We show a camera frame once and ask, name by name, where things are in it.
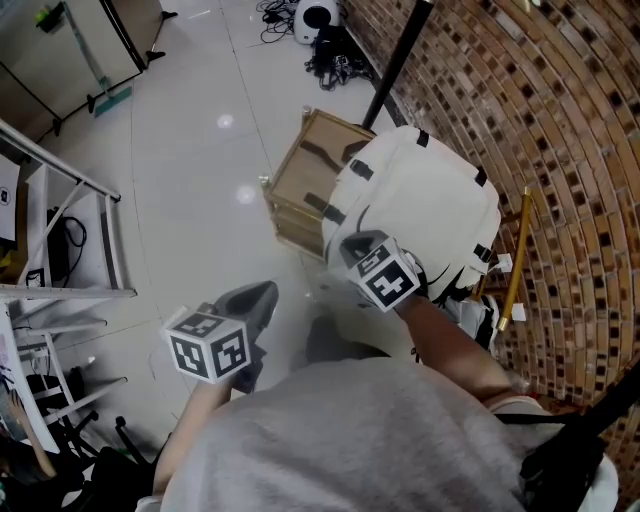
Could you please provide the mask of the person's right forearm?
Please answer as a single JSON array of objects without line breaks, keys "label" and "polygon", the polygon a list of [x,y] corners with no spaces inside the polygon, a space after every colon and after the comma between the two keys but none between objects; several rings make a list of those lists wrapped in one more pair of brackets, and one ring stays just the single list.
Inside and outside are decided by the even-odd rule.
[{"label": "person's right forearm", "polygon": [[396,308],[423,364],[485,406],[516,397],[506,371],[429,300],[411,296]]}]

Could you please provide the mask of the white metal shelf rack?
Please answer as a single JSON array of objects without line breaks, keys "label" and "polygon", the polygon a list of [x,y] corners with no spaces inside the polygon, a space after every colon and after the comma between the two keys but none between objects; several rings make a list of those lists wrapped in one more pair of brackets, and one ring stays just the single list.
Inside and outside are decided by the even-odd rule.
[{"label": "white metal shelf rack", "polygon": [[[28,156],[38,167],[25,180],[27,261],[16,284],[0,284],[0,301],[28,299],[44,302],[66,299],[129,298],[125,287],[114,207],[121,199],[0,119],[0,140]],[[78,264],[65,287],[51,277],[48,237],[66,217],[77,219],[87,239]]]}]

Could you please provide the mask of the white fabric bag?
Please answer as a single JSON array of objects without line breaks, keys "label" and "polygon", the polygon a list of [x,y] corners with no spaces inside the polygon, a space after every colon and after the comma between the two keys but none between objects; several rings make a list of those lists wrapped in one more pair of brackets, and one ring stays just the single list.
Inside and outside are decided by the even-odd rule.
[{"label": "white fabric bag", "polygon": [[484,170],[427,132],[402,126],[351,156],[329,198],[307,191],[303,200],[322,216],[329,272],[343,290],[358,294],[359,304],[377,308],[347,279],[339,246],[350,235],[381,230],[424,270],[426,283],[410,296],[430,300],[483,348],[492,348],[497,303],[470,299],[489,271],[501,222],[498,194]]}]

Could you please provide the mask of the person in white shirt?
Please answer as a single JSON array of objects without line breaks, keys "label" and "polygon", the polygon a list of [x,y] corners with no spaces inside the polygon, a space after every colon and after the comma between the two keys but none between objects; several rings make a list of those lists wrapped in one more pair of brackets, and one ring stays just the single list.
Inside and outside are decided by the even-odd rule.
[{"label": "person in white shirt", "polygon": [[219,407],[135,512],[525,512],[519,472],[552,425],[391,358],[321,362]]}]

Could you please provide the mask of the folding partition panel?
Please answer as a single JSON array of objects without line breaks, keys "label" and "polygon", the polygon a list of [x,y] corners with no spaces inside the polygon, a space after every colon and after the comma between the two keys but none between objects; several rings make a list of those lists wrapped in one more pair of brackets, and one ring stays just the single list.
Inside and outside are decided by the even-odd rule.
[{"label": "folding partition panel", "polygon": [[36,139],[95,116],[163,57],[165,0],[0,0],[0,119]]}]

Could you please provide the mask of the person's left forearm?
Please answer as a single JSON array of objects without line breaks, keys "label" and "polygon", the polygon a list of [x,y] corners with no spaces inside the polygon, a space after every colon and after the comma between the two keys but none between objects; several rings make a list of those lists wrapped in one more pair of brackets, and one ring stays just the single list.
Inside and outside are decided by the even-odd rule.
[{"label": "person's left forearm", "polygon": [[191,393],[176,428],[168,437],[157,460],[153,494],[161,495],[191,449],[196,437],[202,431],[213,413],[231,397],[231,381],[216,384],[200,381]]}]

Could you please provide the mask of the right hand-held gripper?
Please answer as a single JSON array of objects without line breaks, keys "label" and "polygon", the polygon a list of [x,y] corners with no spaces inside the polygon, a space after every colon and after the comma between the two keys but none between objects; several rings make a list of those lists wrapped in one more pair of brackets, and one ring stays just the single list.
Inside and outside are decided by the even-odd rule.
[{"label": "right hand-held gripper", "polygon": [[339,246],[347,279],[382,312],[393,309],[426,283],[424,270],[413,255],[390,242],[385,232],[366,230],[345,237]]}]

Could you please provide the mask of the white printed paper sheet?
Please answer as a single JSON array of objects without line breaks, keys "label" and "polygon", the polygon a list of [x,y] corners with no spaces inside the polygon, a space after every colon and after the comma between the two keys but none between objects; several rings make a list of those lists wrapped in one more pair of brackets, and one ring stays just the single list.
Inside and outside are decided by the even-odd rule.
[{"label": "white printed paper sheet", "polygon": [[20,168],[0,154],[0,238],[16,240],[16,202]]}]

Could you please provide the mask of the black coat rack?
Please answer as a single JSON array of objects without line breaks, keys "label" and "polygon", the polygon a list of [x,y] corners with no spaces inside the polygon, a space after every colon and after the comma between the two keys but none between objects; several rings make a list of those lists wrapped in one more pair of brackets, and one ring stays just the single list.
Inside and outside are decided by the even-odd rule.
[{"label": "black coat rack", "polygon": [[361,123],[363,129],[371,130],[373,127],[433,7],[433,0],[416,0]]}]

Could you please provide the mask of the green flat mop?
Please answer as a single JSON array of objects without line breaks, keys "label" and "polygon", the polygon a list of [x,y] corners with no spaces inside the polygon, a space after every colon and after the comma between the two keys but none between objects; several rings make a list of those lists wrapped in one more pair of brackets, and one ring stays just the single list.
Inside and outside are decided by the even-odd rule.
[{"label": "green flat mop", "polygon": [[65,0],[60,0],[53,8],[43,7],[36,15],[36,27],[46,34],[51,34],[62,26],[64,20],[68,22],[84,61],[105,96],[104,101],[99,105],[96,105],[97,96],[90,94],[86,96],[89,113],[95,117],[99,117],[130,97],[132,88],[127,87],[118,93],[111,91],[113,88],[111,79],[104,72],[96,56],[90,49],[86,38],[76,23],[71,9]]}]

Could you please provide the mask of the black chair base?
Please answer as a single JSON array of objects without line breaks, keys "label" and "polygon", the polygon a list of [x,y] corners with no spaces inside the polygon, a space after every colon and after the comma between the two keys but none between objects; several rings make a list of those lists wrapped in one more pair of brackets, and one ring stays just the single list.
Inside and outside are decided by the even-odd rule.
[{"label": "black chair base", "polygon": [[[79,367],[72,368],[64,374],[67,385],[74,401],[83,399],[86,395],[85,383]],[[36,400],[38,408],[43,416],[49,414],[49,410],[61,410],[68,405],[68,401],[61,388],[61,381],[58,377],[51,375],[31,374],[26,377],[29,388]],[[92,421],[97,421],[99,414],[96,410],[91,410],[79,423],[73,425],[67,416],[54,421],[49,430],[52,432],[54,440],[62,445],[60,452],[66,449],[70,456],[78,459],[84,468],[88,468],[98,457],[99,453],[88,442],[81,437],[82,430]],[[149,462],[134,445],[126,430],[127,422],[123,416],[115,419],[115,431],[124,444],[124,449],[120,451],[122,456],[128,456],[142,468],[144,483],[150,482],[151,470],[155,468],[155,463]]]}]

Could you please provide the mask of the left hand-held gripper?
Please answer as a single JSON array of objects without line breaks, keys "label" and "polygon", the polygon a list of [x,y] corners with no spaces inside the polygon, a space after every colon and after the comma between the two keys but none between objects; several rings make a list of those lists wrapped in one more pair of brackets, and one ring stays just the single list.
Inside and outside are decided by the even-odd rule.
[{"label": "left hand-held gripper", "polygon": [[278,285],[268,280],[228,291],[214,303],[180,307],[161,331],[176,369],[210,384],[230,380],[236,391],[252,393],[265,356],[257,339],[278,300]]}]

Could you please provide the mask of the black power strip cluster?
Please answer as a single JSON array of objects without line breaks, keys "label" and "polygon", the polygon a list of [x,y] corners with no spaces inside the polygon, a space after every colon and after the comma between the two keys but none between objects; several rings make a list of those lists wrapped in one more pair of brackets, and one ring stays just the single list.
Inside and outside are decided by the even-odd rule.
[{"label": "black power strip cluster", "polygon": [[312,57],[305,70],[318,79],[322,90],[333,91],[354,78],[373,80],[371,64],[343,26],[320,29],[311,47]]}]

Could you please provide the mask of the white round appliance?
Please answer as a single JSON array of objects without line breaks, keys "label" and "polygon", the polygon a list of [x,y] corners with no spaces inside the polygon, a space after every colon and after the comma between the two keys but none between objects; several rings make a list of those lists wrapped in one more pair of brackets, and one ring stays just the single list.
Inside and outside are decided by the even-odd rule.
[{"label": "white round appliance", "polygon": [[321,29],[339,23],[337,0],[299,0],[294,13],[294,38],[299,44],[311,45]]}]

